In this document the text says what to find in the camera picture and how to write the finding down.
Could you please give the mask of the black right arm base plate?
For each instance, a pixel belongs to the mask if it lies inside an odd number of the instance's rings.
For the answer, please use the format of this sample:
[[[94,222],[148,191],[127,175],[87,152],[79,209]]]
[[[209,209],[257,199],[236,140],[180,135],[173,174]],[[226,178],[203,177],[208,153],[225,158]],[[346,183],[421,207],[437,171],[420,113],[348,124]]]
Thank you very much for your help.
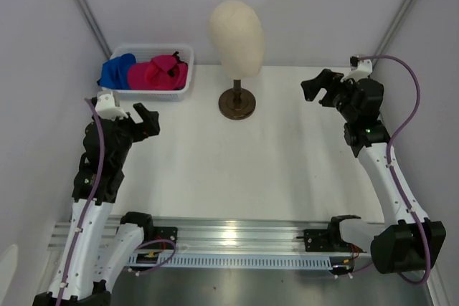
[[[345,242],[340,234],[328,229],[305,229],[300,236],[307,252],[344,252],[352,253],[352,244]]]

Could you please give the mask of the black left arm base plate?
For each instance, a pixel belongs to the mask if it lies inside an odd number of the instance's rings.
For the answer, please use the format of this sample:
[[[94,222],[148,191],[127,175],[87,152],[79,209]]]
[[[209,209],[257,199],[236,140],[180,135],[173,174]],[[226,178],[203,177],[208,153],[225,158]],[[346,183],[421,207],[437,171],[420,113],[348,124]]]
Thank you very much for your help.
[[[150,234],[147,235],[143,243],[168,239],[176,243],[178,237],[178,228],[173,226],[155,226]],[[171,250],[173,246],[168,242],[158,242],[149,244],[143,249],[152,249],[156,251]]]

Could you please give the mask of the blue cap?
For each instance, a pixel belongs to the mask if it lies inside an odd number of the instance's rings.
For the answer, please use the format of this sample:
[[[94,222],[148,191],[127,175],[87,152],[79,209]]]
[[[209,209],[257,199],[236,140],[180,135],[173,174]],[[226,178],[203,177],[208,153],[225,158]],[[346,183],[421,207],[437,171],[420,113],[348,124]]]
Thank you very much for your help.
[[[111,90],[129,90],[128,71],[135,64],[136,57],[131,53],[108,60],[102,66],[98,86]]]

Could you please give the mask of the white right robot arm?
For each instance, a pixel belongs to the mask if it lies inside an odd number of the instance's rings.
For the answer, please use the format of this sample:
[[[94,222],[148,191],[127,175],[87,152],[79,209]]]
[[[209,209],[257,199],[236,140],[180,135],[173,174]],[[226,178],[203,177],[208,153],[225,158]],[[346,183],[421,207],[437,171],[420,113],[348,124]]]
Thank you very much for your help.
[[[383,85],[369,77],[347,79],[324,69],[317,77],[303,81],[301,88],[308,102],[325,90],[320,105],[334,108],[343,116],[346,144],[367,173],[384,217],[381,232],[357,215],[332,217],[326,231],[330,248],[342,252],[352,244],[369,253],[382,274],[404,276],[421,271],[428,276],[446,230],[441,221],[430,220],[402,175],[393,137],[379,119]]]

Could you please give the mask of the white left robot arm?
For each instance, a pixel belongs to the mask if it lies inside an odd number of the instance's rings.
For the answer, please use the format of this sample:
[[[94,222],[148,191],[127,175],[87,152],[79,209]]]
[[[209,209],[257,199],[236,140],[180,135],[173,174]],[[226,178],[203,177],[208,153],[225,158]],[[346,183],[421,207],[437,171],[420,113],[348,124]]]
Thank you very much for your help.
[[[130,114],[105,119],[89,101],[92,121],[85,128],[84,152],[73,182],[70,231],[60,265],[46,292],[34,305],[109,305],[115,281],[137,248],[155,240],[153,219],[129,212],[114,240],[102,252],[105,223],[124,179],[123,165],[132,145],[160,133],[159,113],[136,103],[142,121]]]

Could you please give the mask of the pink cap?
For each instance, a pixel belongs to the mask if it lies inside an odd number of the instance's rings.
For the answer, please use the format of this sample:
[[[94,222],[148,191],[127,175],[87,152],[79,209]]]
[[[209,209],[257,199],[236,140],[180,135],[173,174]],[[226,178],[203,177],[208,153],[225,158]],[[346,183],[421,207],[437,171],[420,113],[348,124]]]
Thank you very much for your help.
[[[128,84],[131,90],[175,91],[186,85],[189,71],[177,52],[159,55],[148,62],[136,63],[128,71]]]

